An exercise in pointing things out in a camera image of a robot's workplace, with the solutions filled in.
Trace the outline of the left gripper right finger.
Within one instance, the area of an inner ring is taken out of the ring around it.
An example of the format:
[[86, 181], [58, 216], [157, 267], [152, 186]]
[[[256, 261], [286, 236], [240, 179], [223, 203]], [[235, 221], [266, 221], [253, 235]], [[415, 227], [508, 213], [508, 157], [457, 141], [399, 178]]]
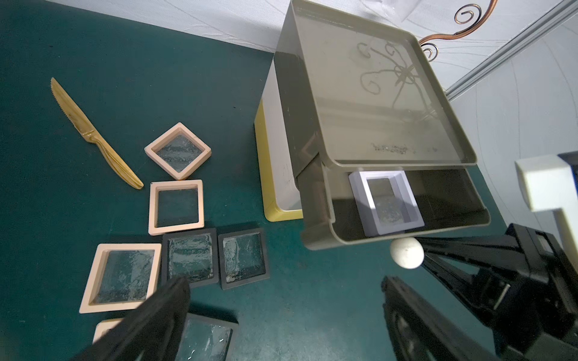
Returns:
[[385, 322], [398, 360], [496, 360], [398, 277], [382, 281]]

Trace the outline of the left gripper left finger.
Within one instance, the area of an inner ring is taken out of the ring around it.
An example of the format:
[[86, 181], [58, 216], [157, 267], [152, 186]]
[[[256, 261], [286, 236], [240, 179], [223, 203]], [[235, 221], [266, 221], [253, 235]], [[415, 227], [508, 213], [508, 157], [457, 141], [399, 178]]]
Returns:
[[173, 278], [73, 360], [174, 360], [190, 305], [185, 277]]

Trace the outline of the white brooch box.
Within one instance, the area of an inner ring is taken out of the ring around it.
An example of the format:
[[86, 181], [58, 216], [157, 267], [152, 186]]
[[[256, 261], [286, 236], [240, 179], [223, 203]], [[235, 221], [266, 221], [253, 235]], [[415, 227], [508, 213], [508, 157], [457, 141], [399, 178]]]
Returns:
[[404, 233], [424, 220], [404, 171], [356, 171], [349, 182], [367, 237]]

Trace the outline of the three-tier drawer cabinet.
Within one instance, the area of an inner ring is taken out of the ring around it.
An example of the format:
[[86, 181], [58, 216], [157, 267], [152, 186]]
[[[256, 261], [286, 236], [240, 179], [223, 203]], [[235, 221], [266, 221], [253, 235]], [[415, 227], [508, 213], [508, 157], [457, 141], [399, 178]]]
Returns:
[[[263, 208], [312, 251], [484, 227], [477, 155], [410, 33], [290, 2], [254, 122]], [[349, 175], [404, 171], [424, 226], [364, 234]]]

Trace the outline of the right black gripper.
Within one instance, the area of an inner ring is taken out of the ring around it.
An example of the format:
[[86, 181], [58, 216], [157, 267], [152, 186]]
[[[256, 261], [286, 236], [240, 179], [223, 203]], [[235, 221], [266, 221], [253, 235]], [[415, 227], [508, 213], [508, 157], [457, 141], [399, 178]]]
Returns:
[[474, 289], [499, 358], [577, 358], [577, 272], [553, 235], [510, 224], [501, 236], [418, 241], [430, 273]]

